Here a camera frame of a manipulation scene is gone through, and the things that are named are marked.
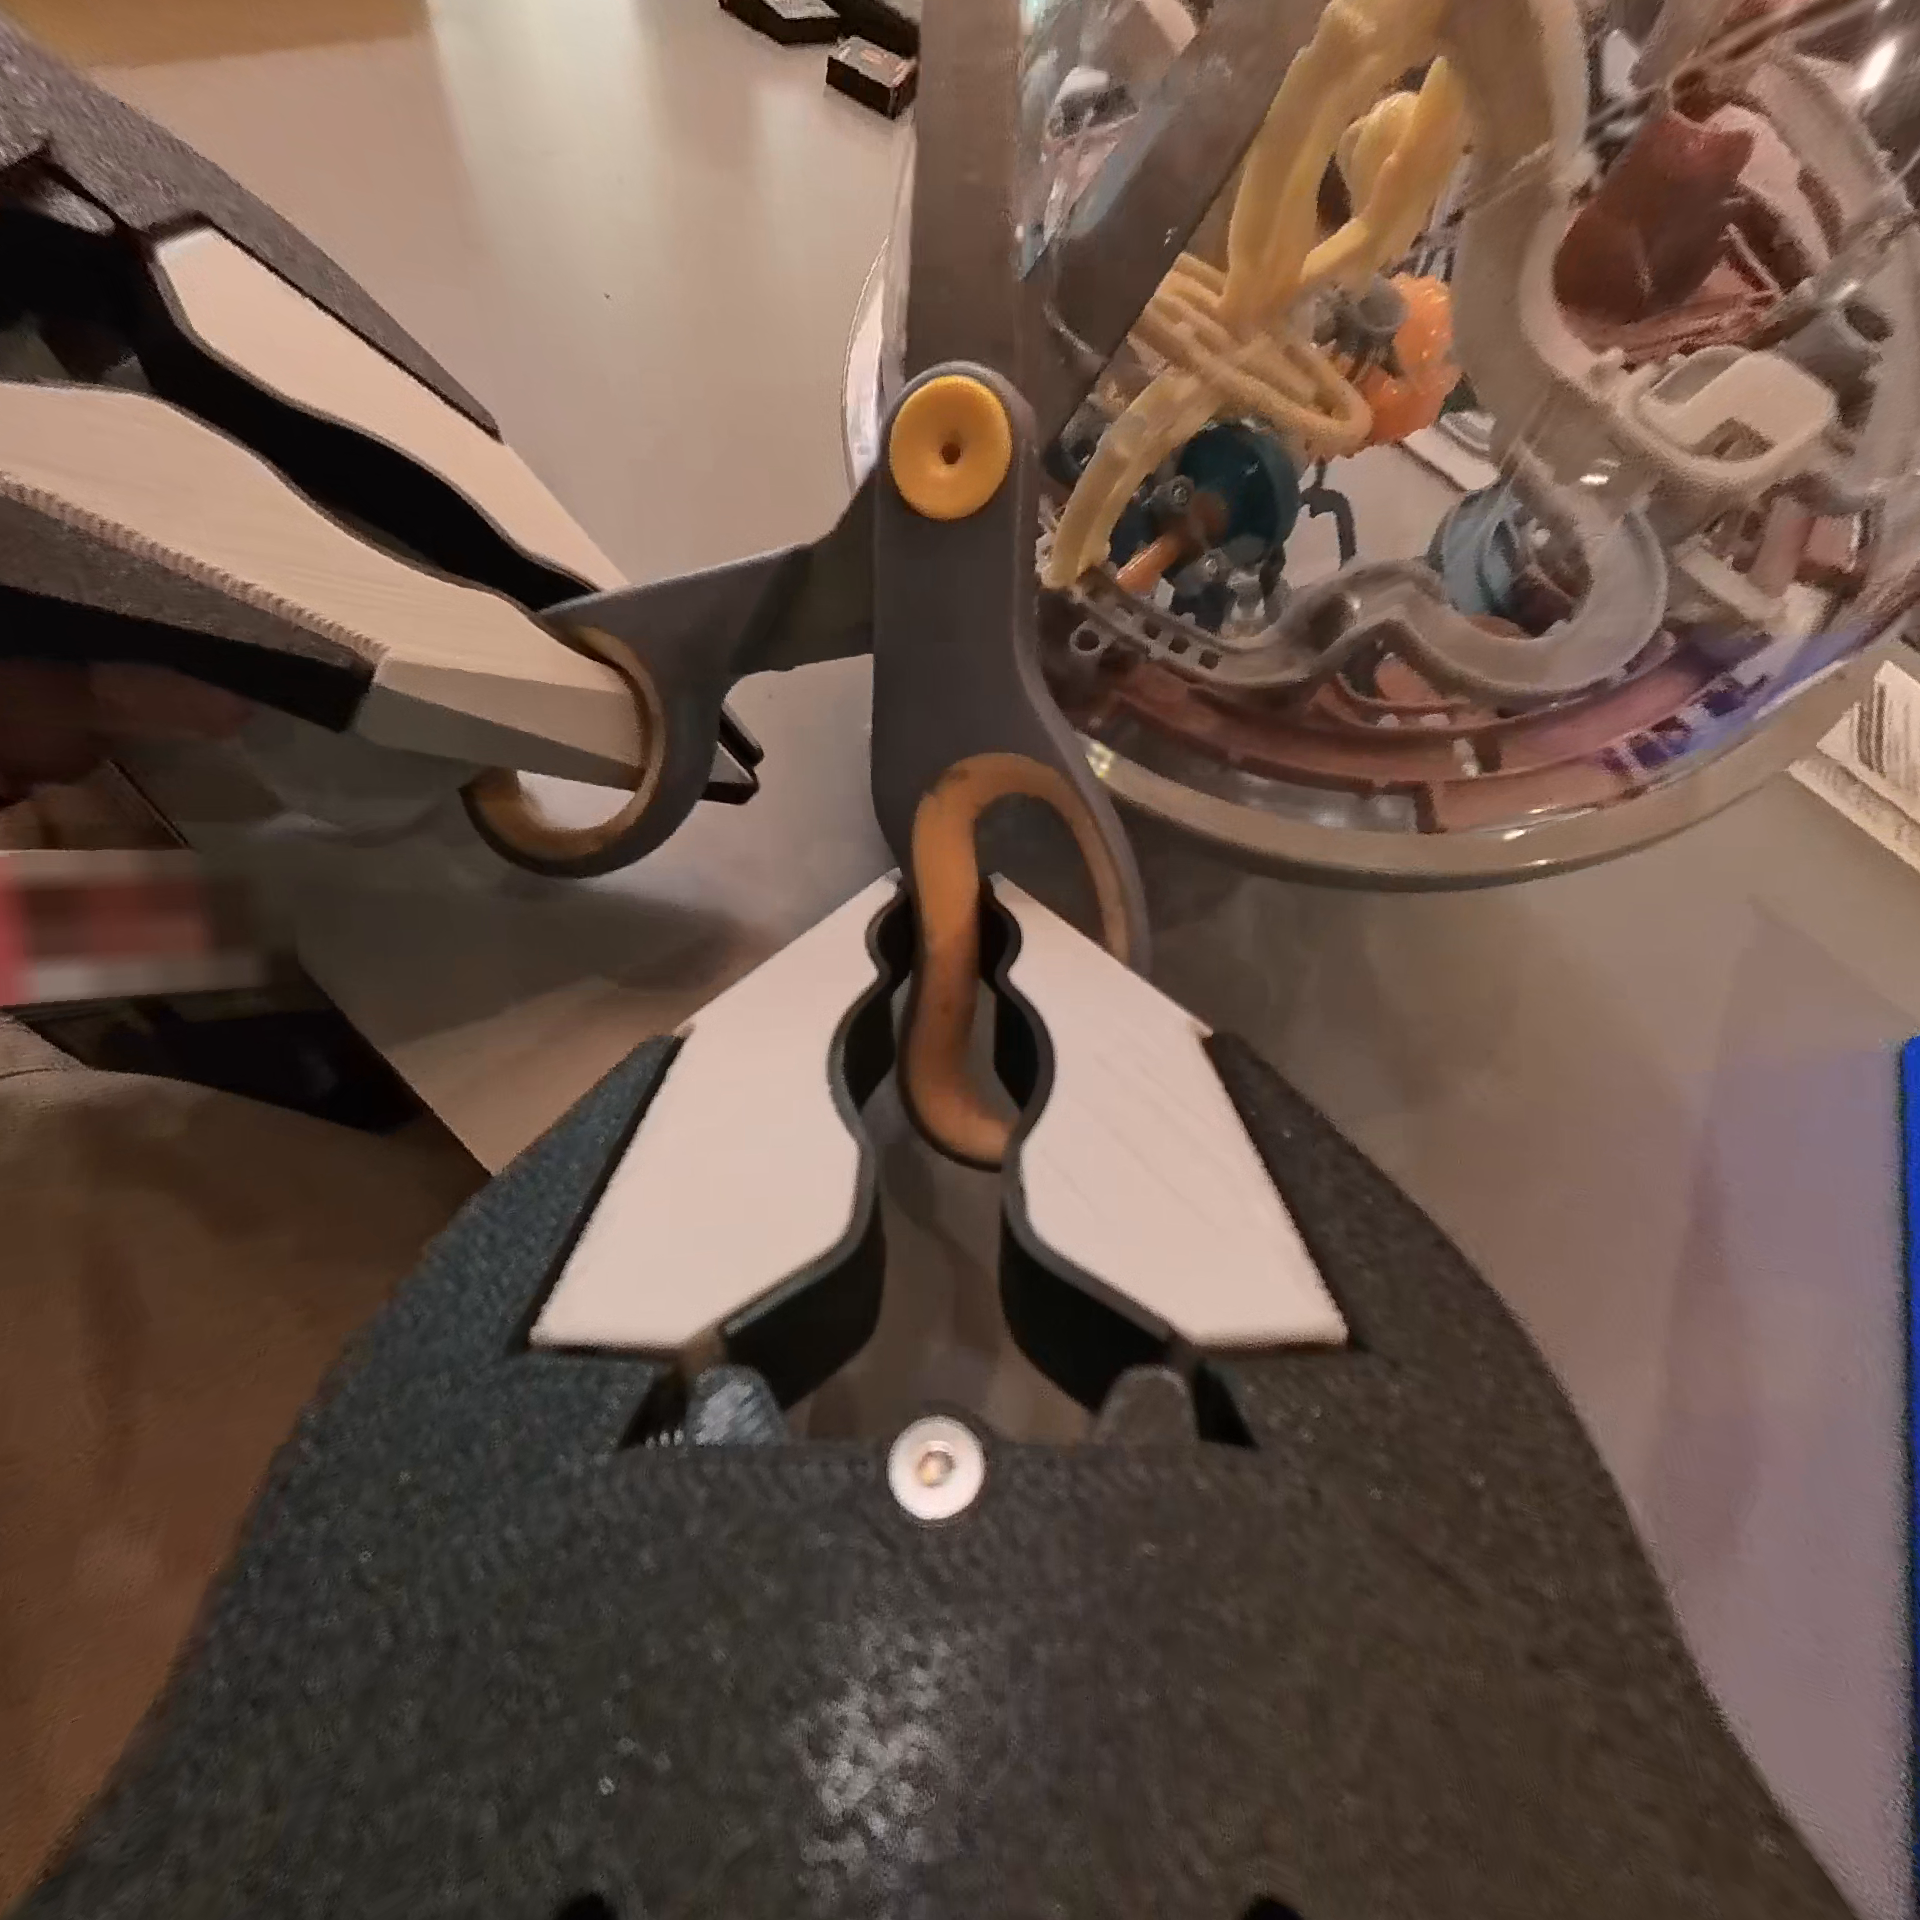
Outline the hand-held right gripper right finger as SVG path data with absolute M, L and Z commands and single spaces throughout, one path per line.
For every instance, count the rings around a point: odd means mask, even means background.
M 1004 986 L 1040 1042 L 1005 1167 L 1015 1223 L 1070 1282 L 1200 1352 L 1349 1337 L 1208 1055 L 1210 1030 L 1023 887 Z

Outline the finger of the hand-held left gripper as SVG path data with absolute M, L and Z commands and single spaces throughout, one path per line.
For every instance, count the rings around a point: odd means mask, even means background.
M 432 428 L 444 471 L 302 406 L 268 423 L 375 497 L 329 505 L 149 390 L 5 381 L 5 799 L 239 706 L 460 780 L 639 785 L 663 724 L 553 617 L 625 577 L 517 452 Z
M 520 455 L 214 229 L 150 249 L 156 381 L 318 501 L 542 610 L 625 582 Z

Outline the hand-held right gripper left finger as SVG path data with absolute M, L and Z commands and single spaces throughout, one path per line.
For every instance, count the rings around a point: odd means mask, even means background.
M 874 879 L 728 985 L 676 1046 L 533 1322 L 544 1350 L 697 1352 L 852 1226 L 831 1045 L 879 985 Z

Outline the grey handled scissors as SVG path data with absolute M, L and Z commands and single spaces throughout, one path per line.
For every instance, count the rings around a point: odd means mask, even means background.
M 1040 456 L 1246 154 L 1312 13 L 1215 4 L 1111 154 L 1111 182 L 1028 253 L 1018 4 L 926 4 L 905 236 L 902 386 L 868 477 L 813 543 L 558 608 L 639 717 L 639 776 L 604 823 L 561 826 L 513 775 L 464 789 L 476 829 L 548 878 L 615 873 L 704 792 L 732 686 L 871 655 L 871 802 L 901 862 L 917 954 L 902 1104 L 948 1159 L 1004 1160 L 1013 1121 L 969 1073 L 975 823 L 1047 805 L 1085 862 L 1104 946 L 1142 966 L 1144 900 L 1113 805 L 1038 653 Z

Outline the small black orange card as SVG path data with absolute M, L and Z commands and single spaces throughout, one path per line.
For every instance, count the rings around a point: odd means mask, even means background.
M 913 102 L 920 64 L 874 40 L 846 37 L 829 48 L 824 84 L 852 104 L 893 124 Z

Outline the blue plastic bin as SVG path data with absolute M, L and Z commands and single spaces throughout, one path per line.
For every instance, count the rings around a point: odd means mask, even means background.
M 1901 1045 L 1894 1088 L 1904 1282 L 1904 1440 L 1911 1529 L 1917 1529 L 1917 1046 L 1917 1037 L 1909 1037 Z

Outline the clear maze puzzle ball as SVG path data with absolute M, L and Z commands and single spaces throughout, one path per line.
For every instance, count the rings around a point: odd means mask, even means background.
M 957 358 L 986 162 L 1023 663 L 1118 807 L 1358 885 L 1586 866 L 1913 620 L 1914 4 L 918 10 L 848 441 L 890 482 Z

